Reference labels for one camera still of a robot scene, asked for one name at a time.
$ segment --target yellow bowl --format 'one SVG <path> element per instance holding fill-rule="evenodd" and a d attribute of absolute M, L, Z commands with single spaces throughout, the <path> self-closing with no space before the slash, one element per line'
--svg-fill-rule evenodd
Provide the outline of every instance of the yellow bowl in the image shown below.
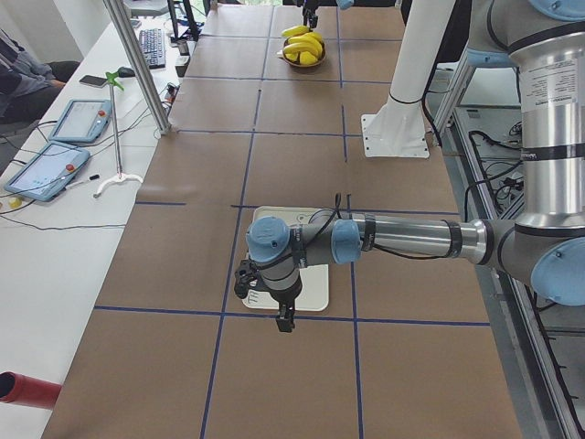
<path fill-rule="evenodd" d="M 286 38 L 284 40 L 284 44 L 282 45 L 282 48 L 286 48 L 288 46 L 288 44 L 289 44 L 289 39 Z M 324 43 L 321 43 L 321 46 L 323 47 L 323 53 L 321 54 L 321 58 L 319 58 L 319 60 L 317 62 L 315 62 L 314 64 L 303 65 L 299 61 L 293 62 L 293 61 L 289 60 L 288 58 L 286 58 L 284 56 L 284 54 L 282 53 L 282 51 L 279 52 L 279 56 L 283 60 L 285 60 L 288 64 L 290 64 L 291 66 L 293 66 L 293 67 L 300 67 L 300 68 L 303 68 L 303 69 L 311 68 L 311 67 L 316 67 L 319 64 L 321 64 L 324 61 L 324 59 L 325 59 L 325 44 Z"/>

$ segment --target red tube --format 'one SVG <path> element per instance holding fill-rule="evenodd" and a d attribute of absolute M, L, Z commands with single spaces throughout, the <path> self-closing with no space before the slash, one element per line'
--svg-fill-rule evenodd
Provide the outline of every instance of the red tube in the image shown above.
<path fill-rule="evenodd" d="M 0 402 L 52 410 L 60 392 L 60 384 L 14 372 L 0 374 Z"/>

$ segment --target keyboard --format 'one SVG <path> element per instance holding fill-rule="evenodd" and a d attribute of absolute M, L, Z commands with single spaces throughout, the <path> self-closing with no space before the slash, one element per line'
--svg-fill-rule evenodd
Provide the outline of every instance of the keyboard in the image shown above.
<path fill-rule="evenodd" d="M 141 30 L 138 42 L 150 69 L 165 66 L 165 34 L 162 29 Z"/>

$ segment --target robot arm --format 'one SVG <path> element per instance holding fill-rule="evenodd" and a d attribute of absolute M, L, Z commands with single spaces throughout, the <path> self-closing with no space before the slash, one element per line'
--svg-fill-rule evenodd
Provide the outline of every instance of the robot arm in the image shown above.
<path fill-rule="evenodd" d="M 354 4 L 354 0 L 336 0 L 336 2 L 340 9 L 347 9 Z M 319 0 L 295 0 L 295 3 L 298 7 L 303 7 L 303 24 L 315 29 L 319 21 L 317 16 Z"/>
<path fill-rule="evenodd" d="M 252 286 L 269 292 L 280 304 L 281 331 L 294 328 L 299 269 L 354 262 L 372 249 L 463 257 L 557 303 L 585 305 L 585 2 L 474 0 L 472 15 L 469 47 L 485 59 L 506 53 L 520 69 L 524 212 L 514 221 L 470 223 L 343 218 L 331 210 L 291 227 L 259 219 L 248 230 L 250 257 L 236 271 L 235 289 L 241 298 Z"/>

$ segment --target white tray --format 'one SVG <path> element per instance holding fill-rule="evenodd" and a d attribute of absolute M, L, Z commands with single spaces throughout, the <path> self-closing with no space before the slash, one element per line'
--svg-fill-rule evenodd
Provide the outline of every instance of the white tray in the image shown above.
<path fill-rule="evenodd" d="M 263 217 L 277 217 L 289 225 L 307 224 L 318 209 L 279 208 L 262 206 L 254 210 L 254 220 Z M 295 301 L 297 311 L 323 311 L 329 305 L 329 267 L 316 265 L 301 270 L 303 291 Z M 263 291 L 250 290 L 242 300 L 245 306 L 254 309 L 278 309 L 278 303 Z"/>

